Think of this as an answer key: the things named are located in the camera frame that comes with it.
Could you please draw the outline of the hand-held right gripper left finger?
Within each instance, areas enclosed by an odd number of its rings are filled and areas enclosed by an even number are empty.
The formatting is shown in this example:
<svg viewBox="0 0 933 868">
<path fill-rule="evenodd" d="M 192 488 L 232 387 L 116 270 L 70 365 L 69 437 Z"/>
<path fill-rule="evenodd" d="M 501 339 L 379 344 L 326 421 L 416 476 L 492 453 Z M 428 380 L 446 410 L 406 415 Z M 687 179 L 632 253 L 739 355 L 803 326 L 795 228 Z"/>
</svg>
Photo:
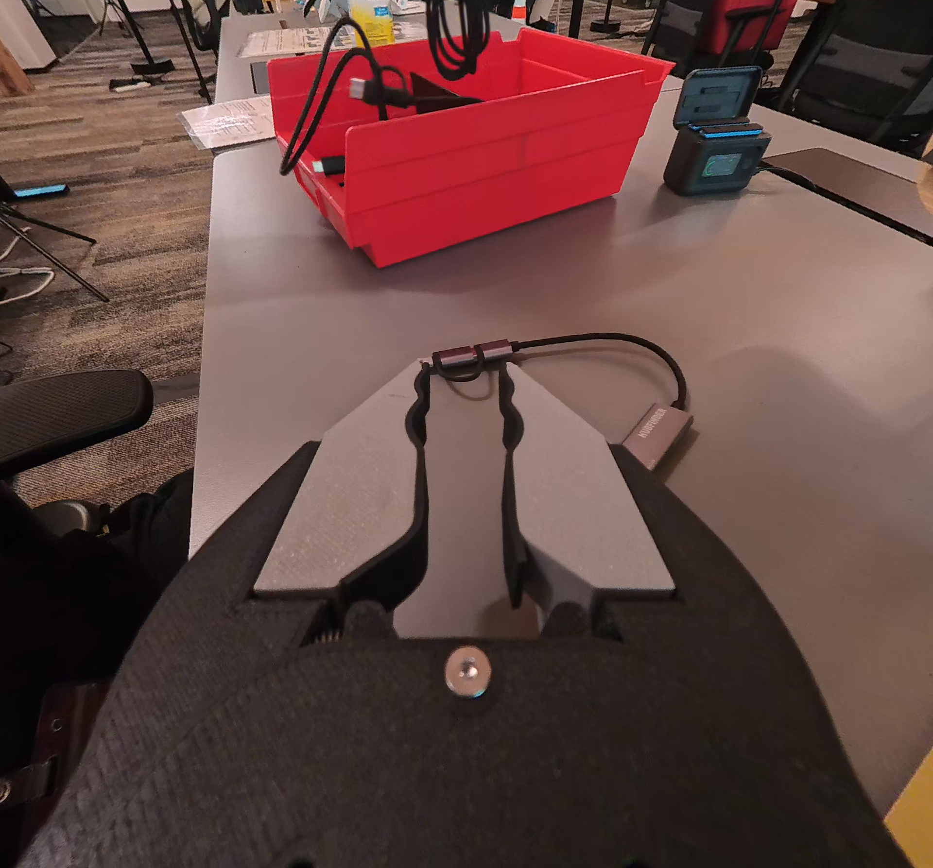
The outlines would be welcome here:
<svg viewBox="0 0 933 868">
<path fill-rule="evenodd" d="M 318 443 L 255 582 L 259 598 L 394 611 L 428 563 L 430 371 L 414 361 Z"/>
</svg>

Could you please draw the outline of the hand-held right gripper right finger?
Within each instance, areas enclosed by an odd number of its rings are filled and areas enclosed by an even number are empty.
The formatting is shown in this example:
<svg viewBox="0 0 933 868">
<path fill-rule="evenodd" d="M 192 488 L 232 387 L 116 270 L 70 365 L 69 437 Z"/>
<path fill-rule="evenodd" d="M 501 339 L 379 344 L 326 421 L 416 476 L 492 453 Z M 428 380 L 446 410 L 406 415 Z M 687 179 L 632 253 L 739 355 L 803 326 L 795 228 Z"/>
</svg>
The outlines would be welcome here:
<svg viewBox="0 0 933 868">
<path fill-rule="evenodd" d="M 511 606 L 665 599 L 674 580 L 605 437 L 516 364 L 499 366 Z"/>
</svg>

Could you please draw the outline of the grey usb hub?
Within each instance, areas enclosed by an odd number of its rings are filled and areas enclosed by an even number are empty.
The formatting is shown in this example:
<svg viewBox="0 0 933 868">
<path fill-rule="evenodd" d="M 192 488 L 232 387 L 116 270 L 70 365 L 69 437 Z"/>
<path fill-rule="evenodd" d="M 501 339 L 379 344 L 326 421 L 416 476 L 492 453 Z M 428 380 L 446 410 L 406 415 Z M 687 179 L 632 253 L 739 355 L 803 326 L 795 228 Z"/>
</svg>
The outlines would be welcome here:
<svg viewBox="0 0 933 868">
<path fill-rule="evenodd" d="M 468 383 L 496 368 L 505 374 L 508 361 L 531 350 L 550 349 L 585 342 L 620 342 L 645 349 L 662 361 L 674 377 L 677 394 L 668 404 L 655 404 L 614 447 L 627 450 L 649 471 L 655 470 L 688 433 L 693 416 L 688 411 L 689 390 L 684 372 L 673 355 L 647 338 L 601 331 L 532 340 L 500 339 L 434 352 L 425 361 L 432 373 L 449 383 Z"/>
</svg>

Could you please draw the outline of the red plastic bin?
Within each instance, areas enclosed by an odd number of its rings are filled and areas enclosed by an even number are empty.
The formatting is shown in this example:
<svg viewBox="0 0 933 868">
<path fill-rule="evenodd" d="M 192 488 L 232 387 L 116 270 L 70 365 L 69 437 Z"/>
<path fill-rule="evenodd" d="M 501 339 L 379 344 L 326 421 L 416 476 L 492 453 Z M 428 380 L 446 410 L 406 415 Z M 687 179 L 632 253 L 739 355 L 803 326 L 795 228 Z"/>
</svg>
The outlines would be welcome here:
<svg viewBox="0 0 933 868">
<path fill-rule="evenodd" d="M 530 28 L 490 37 L 476 73 L 450 82 L 425 39 L 377 47 L 393 66 L 480 102 L 426 115 L 349 95 L 355 57 L 295 176 L 351 249 L 386 268 L 612 197 L 674 65 Z"/>
</svg>

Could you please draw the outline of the person's body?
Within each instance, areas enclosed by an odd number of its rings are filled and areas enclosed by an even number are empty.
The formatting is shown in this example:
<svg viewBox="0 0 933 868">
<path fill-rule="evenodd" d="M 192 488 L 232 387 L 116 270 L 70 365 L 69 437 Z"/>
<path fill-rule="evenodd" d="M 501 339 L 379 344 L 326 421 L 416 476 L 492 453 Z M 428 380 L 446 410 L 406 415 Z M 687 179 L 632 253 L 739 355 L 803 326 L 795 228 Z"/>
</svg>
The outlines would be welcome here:
<svg viewBox="0 0 933 868">
<path fill-rule="evenodd" d="M 108 688 L 186 565 L 193 470 L 55 535 L 2 489 L 2 866 L 52 814 L 90 746 Z"/>
</svg>

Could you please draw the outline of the mesh office chair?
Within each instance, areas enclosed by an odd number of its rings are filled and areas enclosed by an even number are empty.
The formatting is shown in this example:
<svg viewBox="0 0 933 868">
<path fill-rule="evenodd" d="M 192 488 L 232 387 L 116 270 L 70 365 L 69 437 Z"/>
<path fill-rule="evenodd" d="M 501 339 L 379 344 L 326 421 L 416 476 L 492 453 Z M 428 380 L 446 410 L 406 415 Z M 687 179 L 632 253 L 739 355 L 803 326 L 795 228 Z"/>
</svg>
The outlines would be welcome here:
<svg viewBox="0 0 933 868">
<path fill-rule="evenodd" d="M 75 372 L 1 388 L 3 481 L 143 427 L 154 390 L 135 370 Z"/>
</svg>

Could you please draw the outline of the black charging case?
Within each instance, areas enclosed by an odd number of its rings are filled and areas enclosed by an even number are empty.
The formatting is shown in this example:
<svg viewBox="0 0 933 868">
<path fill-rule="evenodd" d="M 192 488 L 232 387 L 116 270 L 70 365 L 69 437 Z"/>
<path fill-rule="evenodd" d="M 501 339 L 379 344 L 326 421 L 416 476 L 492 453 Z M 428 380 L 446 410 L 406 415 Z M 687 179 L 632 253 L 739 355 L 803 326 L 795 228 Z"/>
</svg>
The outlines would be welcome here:
<svg viewBox="0 0 933 868">
<path fill-rule="evenodd" d="M 744 189 L 772 135 L 749 118 L 762 69 L 742 66 L 695 69 L 683 81 L 674 110 L 674 146 L 662 175 L 681 197 Z"/>
</svg>

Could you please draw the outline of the white paper sheet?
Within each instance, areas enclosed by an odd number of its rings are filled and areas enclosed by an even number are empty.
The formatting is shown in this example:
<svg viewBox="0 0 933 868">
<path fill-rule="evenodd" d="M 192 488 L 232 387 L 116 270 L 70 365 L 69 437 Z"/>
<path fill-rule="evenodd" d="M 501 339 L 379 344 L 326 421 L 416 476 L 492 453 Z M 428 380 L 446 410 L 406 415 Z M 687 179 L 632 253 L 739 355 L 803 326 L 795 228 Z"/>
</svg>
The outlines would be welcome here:
<svg viewBox="0 0 933 868">
<path fill-rule="evenodd" d="M 178 120 L 195 147 L 221 151 L 274 139 L 274 118 L 268 94 L 190 109 Z"/>
<path fill-rule="evenodd" d="M 255 32 L 242 43 L 237 56 L 243 59 L 270 59 L 297 55 L 316 55 L 332 32 L 332 27 L 315 26 Z M 393 21 L 395 43 L 425 40 L 426 24 L 422 20 Z"/>
</svg>

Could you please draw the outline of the black bin divider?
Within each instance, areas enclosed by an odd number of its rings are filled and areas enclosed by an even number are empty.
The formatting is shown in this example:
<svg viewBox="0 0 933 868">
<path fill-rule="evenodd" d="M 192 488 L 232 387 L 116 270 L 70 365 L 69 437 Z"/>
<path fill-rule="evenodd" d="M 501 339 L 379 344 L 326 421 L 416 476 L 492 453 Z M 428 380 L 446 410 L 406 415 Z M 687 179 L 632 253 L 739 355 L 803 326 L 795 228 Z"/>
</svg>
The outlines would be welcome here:
<svg viewBox="0 0 933 868">
<path fill-rule="evenodd" d="M 426 115 L 452 109 L 481 104 L 482 99 L 457 94 L 444 86 L 437 85 L 415 71 L 410 73 L 414 111 Z"/>
</svg>

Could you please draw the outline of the yellow plastic bin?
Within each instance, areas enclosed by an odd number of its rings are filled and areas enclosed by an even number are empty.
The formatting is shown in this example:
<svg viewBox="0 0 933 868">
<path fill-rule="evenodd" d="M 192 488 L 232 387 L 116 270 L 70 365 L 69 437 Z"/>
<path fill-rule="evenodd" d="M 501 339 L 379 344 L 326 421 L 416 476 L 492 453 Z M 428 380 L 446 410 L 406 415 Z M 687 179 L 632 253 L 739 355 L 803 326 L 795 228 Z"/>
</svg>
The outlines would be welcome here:
<svg viewBox="0 0 933 868">
<path fill-rule="evenodd" d="M 932 867 L 932 749 L 883 821 L 912 866 Z"/>
</svg>

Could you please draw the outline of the red storage crate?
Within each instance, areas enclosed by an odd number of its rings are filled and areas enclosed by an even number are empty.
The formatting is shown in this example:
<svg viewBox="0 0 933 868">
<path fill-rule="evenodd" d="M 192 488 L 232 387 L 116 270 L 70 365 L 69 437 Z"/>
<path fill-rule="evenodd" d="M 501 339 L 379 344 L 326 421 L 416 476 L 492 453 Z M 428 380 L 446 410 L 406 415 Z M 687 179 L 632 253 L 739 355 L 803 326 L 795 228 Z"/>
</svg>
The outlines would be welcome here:
<svg viewBox="0 0 933 868">
<path fill-rule="evenodd" d="M 701 51 L 723 61 L 775 51 L 798 1 L 713 0 Z"/>
</svg>

